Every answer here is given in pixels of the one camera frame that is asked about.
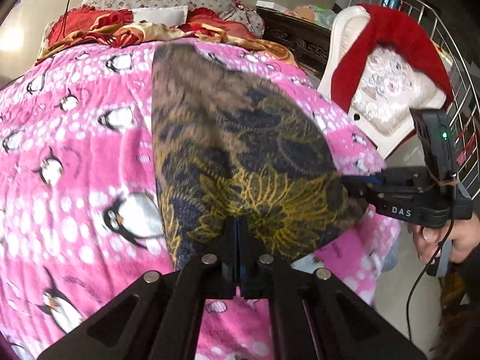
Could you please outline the red cloth on chair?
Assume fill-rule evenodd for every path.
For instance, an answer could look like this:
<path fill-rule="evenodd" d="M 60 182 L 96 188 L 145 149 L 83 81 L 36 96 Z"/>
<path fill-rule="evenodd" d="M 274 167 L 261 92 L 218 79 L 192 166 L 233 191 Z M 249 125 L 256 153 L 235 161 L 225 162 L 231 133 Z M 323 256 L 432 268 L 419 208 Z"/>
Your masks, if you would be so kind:
<path fill-rule="evenodd" d="M 348 111 L 368 56 L 375 47 L 390 47 L 416 70 L 424 73 L 446 95 L 443 109 L 454 100 L 452 86 L 433 42 L 422 27 L 406 13 L 366 3 L 360 4 L 369 21 L 352 47 L 340 59 L 331 80 L 330 98 Z"/>

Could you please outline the red cushion right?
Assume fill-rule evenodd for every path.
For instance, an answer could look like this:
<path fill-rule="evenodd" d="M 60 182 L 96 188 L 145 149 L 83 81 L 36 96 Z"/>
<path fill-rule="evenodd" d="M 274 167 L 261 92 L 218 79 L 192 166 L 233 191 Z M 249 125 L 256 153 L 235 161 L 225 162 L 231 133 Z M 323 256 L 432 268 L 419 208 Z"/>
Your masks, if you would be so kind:
<path fill-rule="evenodd" d="M 242 23 L 234 20 L 224 20 L 220 18 L 213 10 L 205 7 L 199 7 L 188 12 L 185 24 L 178 28 L 184 32 L 200 32 L 204 35 L 212 35 L 213 31 L 206 28 L 207 26 L 215 27 L 225 31 L 228 35 L 255 40 L 256 36 Z"/>

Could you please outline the dark carved wooden nightstand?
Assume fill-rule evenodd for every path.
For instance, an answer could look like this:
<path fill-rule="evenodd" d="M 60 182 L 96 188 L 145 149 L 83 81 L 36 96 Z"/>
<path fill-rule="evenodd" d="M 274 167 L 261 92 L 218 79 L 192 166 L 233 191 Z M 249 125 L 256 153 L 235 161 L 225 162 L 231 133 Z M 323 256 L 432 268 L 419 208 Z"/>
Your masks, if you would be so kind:
<path fill-rule="evenodd" d="M 268 8 L 258 7 L 256 13 L 264 21 L 264 39 L 286 47 L 298 65 L 316 78 L 323 76 L 329 57 L 328 29 Z"/>

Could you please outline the pink penguin fleece blanket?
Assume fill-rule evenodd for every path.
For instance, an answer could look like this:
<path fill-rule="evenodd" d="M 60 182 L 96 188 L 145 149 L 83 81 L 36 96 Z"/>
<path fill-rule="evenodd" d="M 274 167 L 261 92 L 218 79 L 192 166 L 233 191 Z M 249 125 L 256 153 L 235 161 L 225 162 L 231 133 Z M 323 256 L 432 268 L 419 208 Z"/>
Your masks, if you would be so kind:
<path fill-rule="evenodd" d="M 182 39 L 230 69 L 270 79 L 325 134 L 342 174 L 385 162 L 347 114 L 296 66 L 265 52 Z M 1 359 L 37 359 L 141 274 L 173 270 L 155 196 L 151 65 L 161 42 L 67 49 L 1 90 Z M 126 213 L 127 236 L 103 222 Z M 368 208 L 315 254 L 372 304 L 400 223 Z M 267 301 L 207 300 L 194 359 L 273 359 Z"/>

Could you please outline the red heart cushion left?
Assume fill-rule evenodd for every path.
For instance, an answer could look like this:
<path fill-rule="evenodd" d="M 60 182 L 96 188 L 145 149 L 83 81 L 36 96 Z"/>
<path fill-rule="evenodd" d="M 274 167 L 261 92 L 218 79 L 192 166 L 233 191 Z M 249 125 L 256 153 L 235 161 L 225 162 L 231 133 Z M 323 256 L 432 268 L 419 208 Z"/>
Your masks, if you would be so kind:
<path fill-rule="evenodd" d="M 82 5 L 78 8 L 72 8 L 57 19 L 47 32 L 47 45 L 51 46 L 75 31 L 89 31 L 110 25 L 131 24 L 133 21 L 134 14 L 128 9 L 100 10 Z"/>

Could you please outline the red gold satin quilt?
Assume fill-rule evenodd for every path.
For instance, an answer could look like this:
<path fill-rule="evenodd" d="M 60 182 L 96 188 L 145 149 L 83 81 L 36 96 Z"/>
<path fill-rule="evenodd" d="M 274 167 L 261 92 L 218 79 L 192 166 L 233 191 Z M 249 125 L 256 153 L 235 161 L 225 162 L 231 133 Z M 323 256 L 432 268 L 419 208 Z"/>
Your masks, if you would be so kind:
<path fill-rule="evenodd" d="M 174 41 L 182 38 L 197 38 L 209 43 L 226 44 L 253 52 L 265 52 L 276 60 L 295 66 L 294 55 L 286 47 L 257 38 L 247 27 L 232 20 L 197 19 L 183 24 L 179 28 L 170 28 L 165 24 L 131 23 L 110 24 L 99 27 L 92 25 L 87 30 L 77 30 L 48 46 L 38 56 L 36 63 L 58 54 L 59 52 L 81 44 L 96 43 L 103 46 L 121 49 L 152 41 Z"/>

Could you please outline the metal stair railing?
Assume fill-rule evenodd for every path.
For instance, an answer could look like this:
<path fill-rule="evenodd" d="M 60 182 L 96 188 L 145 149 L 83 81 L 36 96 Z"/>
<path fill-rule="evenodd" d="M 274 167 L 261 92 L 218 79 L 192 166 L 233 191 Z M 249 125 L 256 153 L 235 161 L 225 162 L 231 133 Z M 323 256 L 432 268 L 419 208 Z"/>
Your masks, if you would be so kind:
<path fill-rule="evenodd" d="M 349 0 L 402 11 L 412 17 L 437 47 L 448 72 L 454 100 L 448 106 L 451 131 L 456 138 L 459 177 L 471 197 L 479 195 L 479 96 L 461 50 L 431 4 L 422 0 Z"/>

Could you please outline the white upholstered chair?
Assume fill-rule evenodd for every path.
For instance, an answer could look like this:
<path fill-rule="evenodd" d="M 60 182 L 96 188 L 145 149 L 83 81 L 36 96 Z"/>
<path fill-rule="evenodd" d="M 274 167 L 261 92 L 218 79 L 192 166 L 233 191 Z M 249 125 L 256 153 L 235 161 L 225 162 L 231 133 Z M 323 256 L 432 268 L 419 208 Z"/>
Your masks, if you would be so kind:
<path fill-rule="evenodd" d="M 342 10 L 333 22 L 328 62 L 319 85 L 320 93 L 330 100 L 335 69 L 368 21 L 366 10 L 355 5 Z M 444 92 L 427 75 L 411 67 L 390 47 L 376 46 L 367 58 L 346 113 L 379 154 L 387 158 L 413 134 L 409 110 L 443 109 L 445 100 Z"/>

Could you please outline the dark floral patterned garment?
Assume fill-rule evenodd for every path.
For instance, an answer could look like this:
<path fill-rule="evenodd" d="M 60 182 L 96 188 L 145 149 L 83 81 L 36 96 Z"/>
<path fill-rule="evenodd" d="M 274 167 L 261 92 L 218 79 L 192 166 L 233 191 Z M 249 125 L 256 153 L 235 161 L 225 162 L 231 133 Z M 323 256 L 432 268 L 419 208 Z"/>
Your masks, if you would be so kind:
<path fill-rule="evenodd" d="M 228 69 L 191 43 L 160 45 L 152 63 L 154 177 L 173 265 L 247 220 L 267 253 L 294 262 L 364 215 L 326 138 L 270 80 Z"/>

